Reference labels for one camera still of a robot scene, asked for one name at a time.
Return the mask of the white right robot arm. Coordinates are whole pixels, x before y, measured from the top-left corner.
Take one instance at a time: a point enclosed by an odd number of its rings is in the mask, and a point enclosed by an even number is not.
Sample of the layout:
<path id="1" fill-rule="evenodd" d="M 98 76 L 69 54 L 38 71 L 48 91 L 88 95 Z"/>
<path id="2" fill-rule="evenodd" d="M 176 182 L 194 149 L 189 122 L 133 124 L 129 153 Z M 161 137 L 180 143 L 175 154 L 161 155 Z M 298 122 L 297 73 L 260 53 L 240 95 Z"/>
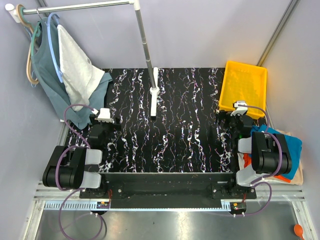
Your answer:
<path id="1" fill-rule="evenodd" d="M 252 131 L 254 120 L 243 111 L 223 110 L 218 114 L 217 122 L 224 122 L 223 126 L 230 128 L 235 151 L 251 156 L 251 162 L 245 161 L 243 169 L 236 172 L 236 181 L 227 185 L 230 197 L 239 198 L 245 187 L 291 172 L 293 163 L 284 134 Z"/>

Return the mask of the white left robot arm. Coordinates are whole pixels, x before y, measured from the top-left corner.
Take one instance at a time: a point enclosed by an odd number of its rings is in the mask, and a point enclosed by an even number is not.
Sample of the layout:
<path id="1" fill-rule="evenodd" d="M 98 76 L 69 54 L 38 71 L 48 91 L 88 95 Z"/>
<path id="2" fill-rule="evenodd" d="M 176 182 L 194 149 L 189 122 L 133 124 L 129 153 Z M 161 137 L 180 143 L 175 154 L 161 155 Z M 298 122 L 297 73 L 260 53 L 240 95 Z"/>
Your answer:
<path id="1" fill-rule="evenodd" d="M 118 117 L 110 122 L 93 120 L 87 142 L 88 147 L 67 147 L 57 145 L 42 175 L 42 183 L 46 187 L 63 190 L 89 188 L 97 198 L 103 198 L 108 193 L 108 186 L 102 182 L 98 173 L 89 173 L 86 165 L 98 165 L 102 162 L 103 146 L 115 131 L 121 130 L 121 120 Z"/>

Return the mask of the blue t-shirt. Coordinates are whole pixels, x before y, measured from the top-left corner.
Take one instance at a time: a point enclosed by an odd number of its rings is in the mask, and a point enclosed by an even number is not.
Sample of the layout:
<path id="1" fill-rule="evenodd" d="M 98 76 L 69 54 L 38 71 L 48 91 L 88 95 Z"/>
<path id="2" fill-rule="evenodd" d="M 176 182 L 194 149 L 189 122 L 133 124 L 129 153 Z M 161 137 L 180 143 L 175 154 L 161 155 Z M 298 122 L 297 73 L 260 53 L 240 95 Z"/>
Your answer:
<path id="1" fill-rule="evenodd" d="M 251 128 L 251 135 L 253 132 L 264 132 L 266 130 L 266 128 L 267 128 L 267 126 L 265 124 L 263 124 L 261 126 L 253 126 Z M 279 130 L 275 130 L 271 127 L 268 128 L 267 132 L 269 132 L 273 135 L 282 133 Z M 285 140 L 286 140 L 286 143 L 288 146 L 288 150 L 289 150 L 290 157 L 292 160 L 292 167 L 291 167 L 291 170 L 289 173 L 282 174 L 281 176 L 292 182 L 295 175 L 296 175 L 296 172 L 298 171 L 299 164 L 300 164 L 300 157 L 301 157 L 301 151 L 302 151 L 302 141 L 297 137 L 291 136 L 289 133 L 282 133 L 282 134 L 284 134 L 284 137 L 285 137 Z"/>

